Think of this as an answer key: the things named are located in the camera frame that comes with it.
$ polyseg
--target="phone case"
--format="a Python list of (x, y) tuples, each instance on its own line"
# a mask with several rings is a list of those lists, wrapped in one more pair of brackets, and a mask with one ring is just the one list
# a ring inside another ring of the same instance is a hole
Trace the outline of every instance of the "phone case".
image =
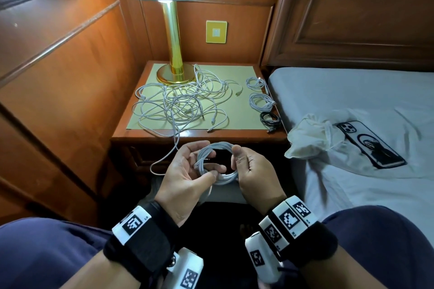
[(378, 169), (394, 168), (406, 165), (407, 162), (390, 146), (379, 138), (360, 121), (341, 122), (336, 124), (351, 143), (359, 147)]

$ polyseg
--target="yellow switch plate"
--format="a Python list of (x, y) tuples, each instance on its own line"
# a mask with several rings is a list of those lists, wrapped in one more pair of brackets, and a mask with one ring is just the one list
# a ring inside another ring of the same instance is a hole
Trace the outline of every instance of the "yellow switch plate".
[(225, 44), (226, 33), (226, 21), (207, 21), (207, 43)]

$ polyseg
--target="wrist strap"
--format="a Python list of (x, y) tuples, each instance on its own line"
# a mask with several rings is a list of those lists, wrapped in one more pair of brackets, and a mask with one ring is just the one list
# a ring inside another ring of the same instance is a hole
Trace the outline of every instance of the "wrist strap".
[(169, 264), (178, 226), (157, 203), (137, 206), (113, 227), (103, 253), (120, 263), (139, 282), (158, 278)]
[(329, 259), (338, 248), (336, 236), (295, 195), (270, 210), (259, 226), (276, 257), (298, 268)]

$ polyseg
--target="nightstand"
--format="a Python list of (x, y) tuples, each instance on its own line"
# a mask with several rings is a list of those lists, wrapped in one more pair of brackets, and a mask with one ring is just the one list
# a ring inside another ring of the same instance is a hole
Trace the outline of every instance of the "nightstand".
[[(146, 81), (151, 73), (152, 67), (156, 61), (149, 61), (139, 79), (136, 89), (146, 84)], [(252, 66), (257, 77), (261, 76), (261, 72), (257, 65), (253, 64), (219, 64), (219, 63), (200, 63), (203, 65), (236, 65), (236, 66)], [(143, 129), (127, 129), (127, 125), (132, 116), (132, 107), (137, 102), (137, 97), (132, 93), (131, 99), (122, 115), (121, 120), (111, 138), (113, 148), (121, 152), (122, 163), (124, 167), (132, 171), (137, 180), (144, 185), (148, 183), (150, 178), (149, 166), (167, 154), (173, 147), (173, 138), (160, 137)], [(169, 135), (172, 130), (159, 130), (159, 132)], [(283, 156), (288, 149), (289, 143), (286, 139), (286, 132), (283, 127), (276, 130), (274, 133), (267, 133), (266, 129), (215, 129), (208, 133), (205, 129), (189, 129), (181, 133), (180, 145), (209, 140), (213, 142), (230, 142), (241, 146), (249, 147), (258, 153), (265, 155), (276, 168), (278, 175), (284, 172), (281, 176), (290, 177), (289, 162)], [(152, 167), (152, 170), (158, 173), (164, 173), (169, 166), (173, 155), (166, 160)], [(230, 155), (225, 151), (217, 152), (217, 159), (222, 160), (222, 163), (229, 166), (230, 171)]]

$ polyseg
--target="yellow mat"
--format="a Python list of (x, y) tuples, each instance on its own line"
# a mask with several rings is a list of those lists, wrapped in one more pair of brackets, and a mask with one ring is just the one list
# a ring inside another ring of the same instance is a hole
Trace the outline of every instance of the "yellow mat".
[[(149, 75), (147, 84), (157, 83), (156, 73), (157, 70), (163, 64), (154, 64), (152, 67), (151, 73)], [(253, 67), (239, 67), (239, 66), (221, 66), (221, 65), (200, 65), (202, 70), (208, 70), (214, 73), (217, 77), (222, 80), (234, 80), (241, 84), (243, 87), (243, 92), (240, 96), (236, 96), (235, 93), (240, 90), (240, 87), (236, 84), (230, 84), (230, 87), (234, 91), (231, 98), (225, 101), (224, 103), (218, 105), (217, 107), (225, 110), (228, 116), (228, 120), (222, 123), (219, 127), (215, 129), (267, 129), (259, 120), (260, 112), (252, 109), (249, 105), (249, 95), (254, 91), (247, 88), (246, 79), (249, 77), (255, 77), (255, 71)], [(144, 90), (143, 94), (145, 96), (154, 95), (160, 88), (158, 87), (149, 87)], [(227, 90), (225, 96), (221, 99), (216, 100), (225, 100), (231, 91)], [(203, 108), (207, 108), (212, 105), (212, 102), (209, 100), (200, 100), (202, 102)], [(258, 102), (258, 105), (265, 104), (264, 101)], [(153, 107), (153, 104), (147, 103), (144, 105), (143, 109), (148, 110)], [(190, 123), (187, 128), (191, 129), (209, 129), (212, 127), (211, 119), (214, 113), (210, 112), (205, 115), (205, 120), (199, 119), (192, 123)], [(142, 129), (142, 127), (138, 124), (138, 116), (134, 115), (131, 117), (130, 122), (128, 123), (127, 129)], [(224, 119), (224, 114), (219, 113), (216, 117), (216, 123), (219, 123)], [(150, 129), (172, 129), (171, 124), (166, 120), (150, 120), (150, 119), (142, 119), (141, 123), (150, 128)]]

